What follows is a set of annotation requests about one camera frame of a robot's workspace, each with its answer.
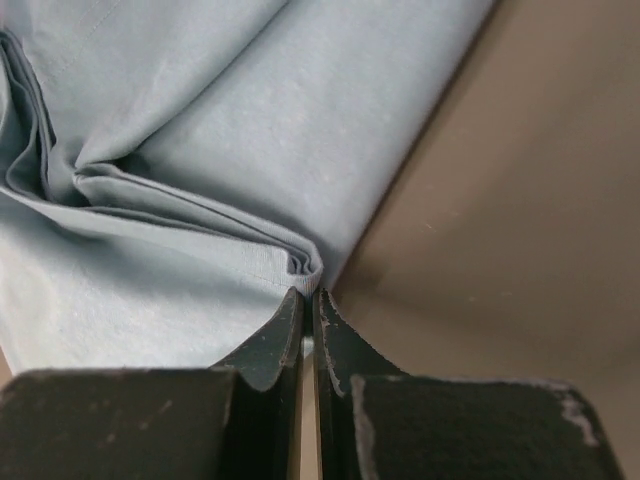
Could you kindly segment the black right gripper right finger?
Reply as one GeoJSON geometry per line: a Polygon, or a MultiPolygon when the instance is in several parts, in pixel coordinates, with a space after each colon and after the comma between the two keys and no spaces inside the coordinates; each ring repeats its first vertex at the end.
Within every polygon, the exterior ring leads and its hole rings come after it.
{"type": "Polygon", "coordinates": [[[409,374],[313,298],[325,479],[619,479],[601,422],[571,385],[409,374]]]}

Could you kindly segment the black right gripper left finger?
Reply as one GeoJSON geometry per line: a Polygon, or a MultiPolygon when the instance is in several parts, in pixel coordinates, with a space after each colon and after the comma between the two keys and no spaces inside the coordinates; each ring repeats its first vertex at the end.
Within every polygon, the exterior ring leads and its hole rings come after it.
{"type": "Polygon", "coordinates": [[[1,392],[5,479],[289,479],[305,302],[196,369],[31,370],[1,392]]]}

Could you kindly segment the light blue t-shirt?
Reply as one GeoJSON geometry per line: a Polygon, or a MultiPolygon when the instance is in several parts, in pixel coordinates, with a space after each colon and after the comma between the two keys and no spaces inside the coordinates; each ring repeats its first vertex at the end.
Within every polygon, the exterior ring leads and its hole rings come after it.
{"type": "Polygon", "coordinates": [[[333,283],[488,1],[5,1],[1,348],[205,367],[333,283]]]}

